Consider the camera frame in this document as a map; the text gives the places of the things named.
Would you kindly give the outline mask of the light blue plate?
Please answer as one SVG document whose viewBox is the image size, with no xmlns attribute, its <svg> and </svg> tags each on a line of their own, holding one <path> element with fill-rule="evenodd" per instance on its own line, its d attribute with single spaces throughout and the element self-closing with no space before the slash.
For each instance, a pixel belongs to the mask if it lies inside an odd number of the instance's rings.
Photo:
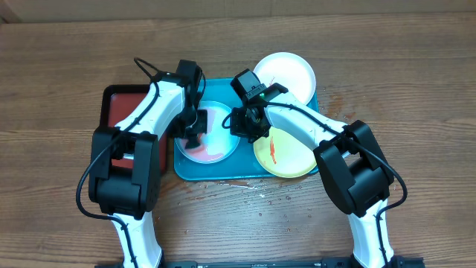
<svg viewBox="0 0 476 268">
<path fill-rule="evenodd" d="M 204 101 L 200 109 L 208 112 L 208 128 L 206 134 L 199 134 L 200 145 L 186 149 L 186 139 L 176 138 L 175 142 L 183 156 L 199 164 L 212 164 L 230 156 L 239 144 L 240 137 L 231 135 L 228 129 L 222 127 L 225 117 L 231 113 L 231 108 L 217 101 Z"/>
</svg>

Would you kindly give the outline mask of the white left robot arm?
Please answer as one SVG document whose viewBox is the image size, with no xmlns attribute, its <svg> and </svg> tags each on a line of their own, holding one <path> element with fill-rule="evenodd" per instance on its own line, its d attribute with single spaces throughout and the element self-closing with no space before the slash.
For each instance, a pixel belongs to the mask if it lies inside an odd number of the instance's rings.
<svg viewBox="0 0 476 268">
<path fill-rule="evenodd" d="M 168 129 L 198 146 L 207 116 L 198 108 L 206 79 L 199 67 L 151 76 L 149 91 L 138 106 L 113 127 L 99 126 L 92 136 L 91 161 L 78 189 L 88 187 L 89 199 L 101 213 L 79 210 L 112 222 L 123 250 L 120 267 L 159 267 L 162 250 L 155 238 L 152 210 L 161 184 L 160 138 Z"/>
</svg>

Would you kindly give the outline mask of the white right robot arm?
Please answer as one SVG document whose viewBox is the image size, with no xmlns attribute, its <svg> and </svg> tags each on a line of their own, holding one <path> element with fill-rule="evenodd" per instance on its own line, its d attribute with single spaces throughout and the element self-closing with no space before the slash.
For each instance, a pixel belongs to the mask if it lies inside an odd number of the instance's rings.
<svg viewBox="0 0 476 268">
<path fill-rule="evenodd" d="M 231 134 L 255 142 L 274 127 L 309 148 L 324 190 L 349 218 L 354 262 L 360 267 L 389 267 L 393 250 L 385 210 L 394 175 L 370 128 L 362 121 L 329 119 L 278 83 L 233 81 L 231 87 L 242 101 L 232 110 Z"/>
</svg>

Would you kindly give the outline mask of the yellow plate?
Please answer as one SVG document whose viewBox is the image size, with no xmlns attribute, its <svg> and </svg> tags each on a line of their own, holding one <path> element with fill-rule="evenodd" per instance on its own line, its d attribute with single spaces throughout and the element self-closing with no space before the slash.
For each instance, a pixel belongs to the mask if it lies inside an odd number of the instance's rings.
<svg viewBox="0 0 476 268">
<path fill-rule="evenodd" d="M 260 165 L 274 176 L 296 178 L 316 171 L 313 152 L 287 132 L 272 127 L 268 137 L 253 143 Z"/>
</svg>

